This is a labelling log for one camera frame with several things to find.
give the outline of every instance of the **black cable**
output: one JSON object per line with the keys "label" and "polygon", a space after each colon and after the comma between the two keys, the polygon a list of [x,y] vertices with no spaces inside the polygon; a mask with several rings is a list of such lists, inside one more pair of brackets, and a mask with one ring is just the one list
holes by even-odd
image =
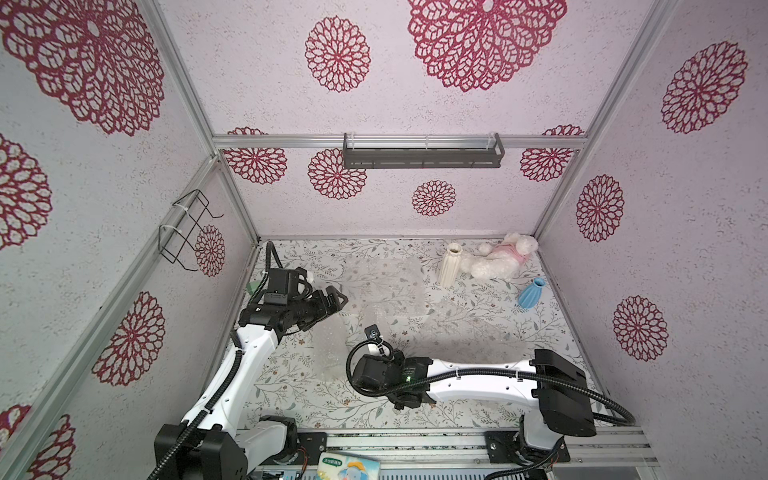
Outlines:
{"label": "black cable", "polygon": [[280,262],[280,257],[277,256],[277,249],[275,248],[275,244],[272,242],[266,242],[266,269],[270,269],[270,254],[275,256],[275,263],[277,263],[277,268],[283,268],[283,263]]}
{"label": "black cable", "polygon": [[[552,385],[561,386],[566,389],[573,390],[575,392],[578,392],[584,396],[587,396],[597,402],[602,403],[605,405],[608,409],[615,411],[619,415],[621,415],[623,418],[618,419],[616,417],[612,417],[609,415],[602,415],[600,413],[592,412],[592,415],[597,420],[602,420],[604,422],[613,423],[615,425],[625,425],[625,426],[632,426],[635,423],[634,415],[630,413],[629,410],[624,408],[623,406],[619,405],[614,400],[609,399],[606,396],[603,396],[602,394],[595,392],[590,389],[586,389],[582,386],[576,385],[575,383],[566,382],[561,379],[557,379],[553,376],[548,375],[542,375],[539,373],[530,373],[530,372],[521,372],[518,370],[507,370],[507,369],[491,369],[491,368],[472,368],[472,369],[460,369],[460,370],[454,370],[451,372],[445,372],[441,373],[439,375],[434,375],[426,379],[420,379],[416,380],[414,382],[407,382],[407,383],[401,383],[400,385],[390,387],[388,389],[383,390],[377,390],[375,392],[370,392],[368,390],[361,389],[357,386],[354,386],[352,383],[352,357],[355,355],[355,353],[363,348],[366,345],[370,344],[379,344],[381,341],[377,340],[365,340],[361,343],[358,343],[352,348],[352,351],[349,352],[349,355],[346,357],[346,378],[347,381],[349,381],[349,384],[352,386],[352,388],[358,392],[362,396],[368,396],[368,397],[379,397],[379,396],[388,396],[392,395],[393,393],[401,392],[403,390],[410,390],[417,386],[426,385],[428,383],[433,382],[439,382],[440,380],[445,379],[452,379],[456,376],[463,376],[463,375],[491,375],[491,376],[506,376],[506,377],[515,377],[519,379],[526,379],[526,380],[535,380],[537,382],[544,382],[544,383],[550,383]],[[391,347],[387,342],[383,342],[383,344],[392,351]]]}
{"label": "black cable", "polygon": [[554,447],[552,447],[552,450],[549,451],[547,456],[539,460],[533,465],[528,465],[525,467],[520,468],[511,468],[509,470],[499,470],[498,472],[489,473],[485,476],[485,480],[493,480],[494,478],[500,478],[500,477],[507,477],[510,475],[519,475],[521,473],[530,472],[531,470],[537,470],[543,466],[545,466],[547,463],[551,462],[551,460],[554,458],[554,456],[558,453],[558,450],[560,450],[560,446],[565,443],[565,437],[560,437],[558,441],[554,444]]}
{"label": "black cable", "polygon": [[232,363],[230,372],[227,373],[227,377],[221,383],[216,392],[210,397],[210,400],[208,400],[208,402],[205,404],[204,409],[197,413],[197,416],[195,416],[194,420],[192,420],[192,422],[187,425],[181,434],[179,434],[178,438],[176,439],[176,443],[174,443],[173,446],[171,446],[168,451],[165,452],[163,458],[161,458],[157,465],[155,465],[154,470],[149,474],[147,480],[157,480],[160,478],[160,473],[163,471],[163,468],[168,465],[168,462],[176,455],[176,452],[178,452],[178,450],[181,448],[184,442],[187,441],[190,435],[197,431],[197,427],[200,426],[205,416],[211,412],[211,409],[216,405],[216,402],[219,401],[224,392],[227,391],[227,388],[235,378],[237,370],[240,368],[240,363],[243,361],[243,344],[240,341],[240,336],[237,335],[236,330],[232,330],[230,332],[230,338],[232,339],[232,343],[234,343],[235,347],[237,348],[237,350],[235,350],[235,360]]}

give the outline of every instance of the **pink shirt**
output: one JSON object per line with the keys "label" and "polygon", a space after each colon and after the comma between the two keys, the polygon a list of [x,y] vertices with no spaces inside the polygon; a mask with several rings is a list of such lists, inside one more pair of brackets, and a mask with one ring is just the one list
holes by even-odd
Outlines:
{"label": "pink shirt", "polygon": [[495,252],[506,252],[512,255],[515,258],[515,260],[517,260],[521,265],[527,262],[529,258],[531,258],[530,253],[528,255],[521,255],[520,253],[518,253],[517,249],[515,249],[515,246],[510,244],[497,245],[493,247],[493,250],[491,251],[491,253],[495,253]]}

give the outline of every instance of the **white robotic arm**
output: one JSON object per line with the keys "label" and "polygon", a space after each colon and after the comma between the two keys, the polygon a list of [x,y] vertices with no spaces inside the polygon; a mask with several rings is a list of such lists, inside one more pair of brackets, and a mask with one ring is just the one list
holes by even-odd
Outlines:
{"label": "white robotic arm", "polygon": [[[270,268],[272,255],[277,268]],[[288,330],[307,331],[348,302],[332,286],[314,290],[309,278],[303,268],[284,269],[267,243],[266,272],[230,334],[233,347],[181,424],[166,424],[155,437],[157,466],[148,480],[240,480],[270,457],[289,461],[296,454],[293,419],[263,417],[252,429],[237,427],[253,382]]]}
{"label": "white robotic arm", "polygon": [[[237,330],[242,345],[242,359],[237,373],[232,378],[229,387],[217,400],[209,415],[200,423],[198,429],[220,429],[228,433],[237,445],[243,449],[248,461],[250,472],[256,465],[280,453],[286,445],[288,425],[281,422],[262,420],[252,429],[237,431],[240,416],[243,414],[248,393],[253,382],[261,375],[264,364],[277,348],[277,334],[261,325],[246,325]],[[237,347],[227,350],[221,367],[210,385],[197,403],[182,419],[192,422],[201,409],[205,408],[208,399],[213,397],[220,385],[229,375],[235,362]]]}
{"label": "white robotic arm", "polygon": [[[595,419],[634,423],[626,409],[587,388],[583,370],[551,350],[535,350],[532,360],[468,365],[405,357],[381,338],[375,325],[366,328],[366,337],[346,361],[347,379],[356,392],[386,396],[396,409],[453,399],[495,400],[527,407],[531,411],[521,419],[515,451],[528,465],[550,455],[564,435],[596,435]],[[364,346],[369,353],[353,371],[353,357]],[[590,398],[617,410],[626,420],[593,413]]]}
{"label": "white robotic arm", "polygon": [[[434,359],[427,370],[427,376],[443,373],[461,372],[468,369],[497,369],[511,372],[536,373],[536,367],[528,360],[495,365],[451,363]],[[494,400],[512,402],[531,409],[523,417],[525,444],[538,450],[549,450],[562,437],[547,427],[544,416],[539,411],[538,399],[533,396],[536,390],[535,380],[515,378],[514,376],[464,375],[439,380],[430,384],[430,398],[436,402],[459,399]]]}

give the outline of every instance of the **metal rail base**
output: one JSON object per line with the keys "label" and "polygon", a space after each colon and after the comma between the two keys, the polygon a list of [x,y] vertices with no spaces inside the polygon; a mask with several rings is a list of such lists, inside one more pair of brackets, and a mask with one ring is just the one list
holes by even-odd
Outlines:
{"label": "metal rail base", "polygon": [[[491,463],[485,446],[485,432],[493,429],[300,429],[300,432],[325,432],[328,452],[344,452],[375,458],[382,470],[417,469],[492,469],[519,465]],[[638,427],[598,427],[594,437],[565,437],[571,461],[560,468],[578,467],[657,467],[643,430]],[[281,467],[286,475],[300,465]],[[272,471],[260,466],[257,471]]]}

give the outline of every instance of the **teddy bear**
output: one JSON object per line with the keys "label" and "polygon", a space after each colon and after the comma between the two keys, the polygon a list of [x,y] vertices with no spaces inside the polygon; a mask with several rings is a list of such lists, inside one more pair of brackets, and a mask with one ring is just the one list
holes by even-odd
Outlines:
{"label": "teddy bear", "polygon": [[510,233],[495,247],[490,243],[480,245],[479,255],[462,251],[459,269],[480,280],[499,278],[509,281],[517,278],[520,267],[537,249],[538,242],[534,237]]}

